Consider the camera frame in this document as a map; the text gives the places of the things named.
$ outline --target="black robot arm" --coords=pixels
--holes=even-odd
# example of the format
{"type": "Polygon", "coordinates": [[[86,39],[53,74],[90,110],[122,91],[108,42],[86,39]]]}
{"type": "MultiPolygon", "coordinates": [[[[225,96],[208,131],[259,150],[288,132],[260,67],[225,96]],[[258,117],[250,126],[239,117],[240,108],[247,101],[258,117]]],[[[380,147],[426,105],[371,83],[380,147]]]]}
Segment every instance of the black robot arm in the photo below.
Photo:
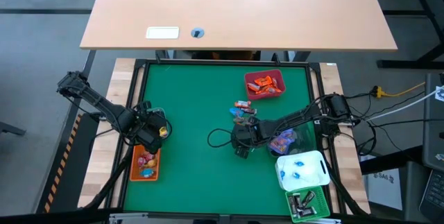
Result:
{"type": "Polygon", "coordinates": [[[149,102],[140,103],[135,110],[115,105],[91,89],[79,71],[68,72],[58,83],[58,92],[65,97],[82,98],[87,101],[103,113],[112,128],[124,138],[139,142],[152,154],[156,154],[162,146],[162,140],[166,138],[165,135],[161,136],[160,132],[162,128],[166,130],[168,123],[163,112],[151,112],[149,102]]]}
{"type": "Polygon", "coordinates": [[[236,124],[231,134],[231,144],[235,149],[235,154],[247,158],[251,148],[259,148],[272,141],[282,131],[310,121],[326,122],[326,124],[337,128],[338,123],[352,119],[352,113],[344,96],[330,94],[319,99],[324,101],[327,106],[325,114],[321,112],[318,104],[314,101],[306,108],[276,120],[259,120],[253,117],[249,125],[236,124]]]}

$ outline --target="orange container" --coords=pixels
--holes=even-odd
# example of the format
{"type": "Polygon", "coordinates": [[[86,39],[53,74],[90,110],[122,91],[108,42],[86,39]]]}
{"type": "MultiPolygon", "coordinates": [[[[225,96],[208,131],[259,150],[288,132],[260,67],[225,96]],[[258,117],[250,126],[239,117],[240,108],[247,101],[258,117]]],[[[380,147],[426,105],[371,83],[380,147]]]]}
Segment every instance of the orange container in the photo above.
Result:
{"type": "Polygon", "coordinates": [[[145,151],[145,148],[142,145],[134,146],[133,148],[133,161],[131,162],[131,170],[130,170],[130,181],[131,182],[148,182],[148,181],[156,181],[159,178],[159,164],[160,164],[160,150],[155,154],[155,157],[153,160],[156,160],[156,165],[151,168],[139,168],[139,164],[137,163],[137,160],[139,157],[143,157],[144,153],[147,153],[145,151]],[[145,178],[140,175],[140,173],[144,169],[153,169],[154,174],[149,177],[145,178]]]}

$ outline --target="wooden desk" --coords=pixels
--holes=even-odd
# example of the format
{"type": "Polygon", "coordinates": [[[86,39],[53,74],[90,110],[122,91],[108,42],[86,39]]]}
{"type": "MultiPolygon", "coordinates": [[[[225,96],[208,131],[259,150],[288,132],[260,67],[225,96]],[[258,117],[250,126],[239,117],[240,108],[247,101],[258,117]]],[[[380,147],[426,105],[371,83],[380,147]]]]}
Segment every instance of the wooden desk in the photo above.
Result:
{"type": "MultiPolygon", "coordinates": [[[[117,59],[106,96],[108,100],[112,101],[113,103],[125,105],[128,97],[128,88],[130,87],[131,77],[133,75],[134,63],[134,59],[117,59]]],[[[339,73],[336,65],[321,64],[321,73],[325,93],[329,94],[332,92],[337,92],[341,94],[342,86],[341,81],[339,80],[339,73]]],[[[317,91],[316,76],[314,75],[314,72],[311,74],[314,91],[317,91]]],[[[137,103],[141,81],[142,73],[139,72],[133,104],[137,103]]],[[[109,128],[109,123],[101,122],[97,131],[101,132],[109,128]]],[[[341,126],[341,132],[352,135],[351,130],[343,126],[341,126]]],[[[78,202],[79,207],[85,206],[87,203],[89,203],[109,178],[116,151],[117,137],[118,134],[113,131],[96,138],[89,160],[82,192],[80,194],[80,200],[78,202]]],[[[370,213],[367,195],[362,182],[355,143],[349,137],[341,135],[335,139],[335,148],[342,183],[347,188],[350,195],[358,202],[359,206],[363,210],[370,213]]],[[[112,207],[117,206],[120,186],[121,182],[119,180],[114,188],[113,200],[111,204],[112,207]]],[[[332,183],[330,183],[330,195],[332,197],[333,211],[339,212],[336,191],[334,190],[334,185],[332,183]]]]}
{"type": "Polygon", "coordinates": [[[96,0],[82,49],[397,49],[377,0],[96,0]],[[148,40],[150,26],[178,39],[148,40]],[[203,28],[202,38],[191,36],[203,28]]]}

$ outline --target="green box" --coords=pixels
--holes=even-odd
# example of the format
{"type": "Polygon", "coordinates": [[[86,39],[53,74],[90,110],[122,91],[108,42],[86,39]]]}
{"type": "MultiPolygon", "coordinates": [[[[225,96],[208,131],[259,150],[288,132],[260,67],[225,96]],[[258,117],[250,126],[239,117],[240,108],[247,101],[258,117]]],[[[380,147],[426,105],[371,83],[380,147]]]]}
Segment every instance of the green box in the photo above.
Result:
{"type": "Polygon", "coordinates": [[[310,221],[330,216],[330,210],[328,209],[328,204],[325,199],[324,192],[321,186],[308,187],[305,189],[298,189],[291,192],[285,192],[285,198],[287,199],[287,204],[289,205],[291,220],[294,223],[310,221]],[[307,217],[294,218],[291,212],[291,206],[288,197],[293,195],[294,193],[300,193],[300,201],[302,202],[309,191],[313,191],[316,194],[316,197],[313,200],[311,200],[311,202],[307,205],[307,207],[314,207],[314,209],[316,210],[316,214],[307,217]]]}

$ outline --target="blue toy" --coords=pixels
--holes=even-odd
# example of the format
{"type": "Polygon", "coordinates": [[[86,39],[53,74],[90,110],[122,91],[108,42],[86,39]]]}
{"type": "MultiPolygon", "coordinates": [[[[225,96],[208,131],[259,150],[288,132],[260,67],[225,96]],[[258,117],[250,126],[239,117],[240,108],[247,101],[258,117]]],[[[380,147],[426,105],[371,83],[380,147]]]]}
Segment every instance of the blue toy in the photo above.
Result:
{"type": "Polygon", "coordinates": [[[242,117],[244,115],[244,111],[237,107],[230,108],[230,113],[233,114],[235,117],[242,117]]]}
{"type": "Polygon", "coordinates": [[[144,169],[142,172],[140,172],[140,176],[143,176],[145,178],[149,178],[154,174],[154,171],[152,169],[144,169]]]}

